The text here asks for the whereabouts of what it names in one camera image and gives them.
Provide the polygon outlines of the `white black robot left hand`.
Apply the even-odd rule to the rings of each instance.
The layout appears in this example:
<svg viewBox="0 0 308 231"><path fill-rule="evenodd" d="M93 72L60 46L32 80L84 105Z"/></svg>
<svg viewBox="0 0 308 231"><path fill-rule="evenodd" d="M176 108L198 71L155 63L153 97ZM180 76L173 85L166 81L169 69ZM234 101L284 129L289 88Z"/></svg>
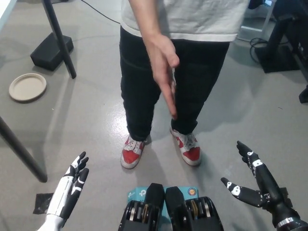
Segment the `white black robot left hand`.
<svg viewBox="0 0 308 231"><path fill-rule="evenodd" d="M63 220L70 217L89 174L86 168L88 160L86 152L82 152L69 166L52 196L47 215L55 215Z"/></svg>

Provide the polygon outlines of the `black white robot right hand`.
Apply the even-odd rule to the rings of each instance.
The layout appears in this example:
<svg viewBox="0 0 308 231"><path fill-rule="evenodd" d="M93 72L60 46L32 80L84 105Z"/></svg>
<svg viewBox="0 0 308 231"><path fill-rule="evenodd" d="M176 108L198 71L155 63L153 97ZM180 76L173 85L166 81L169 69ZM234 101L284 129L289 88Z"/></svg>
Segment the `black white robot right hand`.
<svg viewBox="0 0 308 231"><path fill-rule="evenodd" d="M270 212L272 224L278 231L298 231L307 228L307 223L302 221L299 214L293 209L287 189L279 187L258 154L240 141L237 141L236 147L242 161L250 168L259 189L252 190L232 183L227 178L221 178L222 183L233 197L248 205Z"/></svg>

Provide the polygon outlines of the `person's bare right hand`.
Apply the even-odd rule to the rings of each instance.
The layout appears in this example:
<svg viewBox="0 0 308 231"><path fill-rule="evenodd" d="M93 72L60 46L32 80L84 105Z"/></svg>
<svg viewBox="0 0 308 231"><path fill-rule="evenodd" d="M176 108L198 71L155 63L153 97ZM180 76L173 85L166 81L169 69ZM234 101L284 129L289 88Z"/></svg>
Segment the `person's bare right hand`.
<svg viewBox="0 0 308 231"><path fill-rule="evenodd" d="M180 60L174 44L162 34L146 35L142 39L150 59L154 81L165 98L171 117L177 119L176 87L172 70L180 64Z"/></svg>

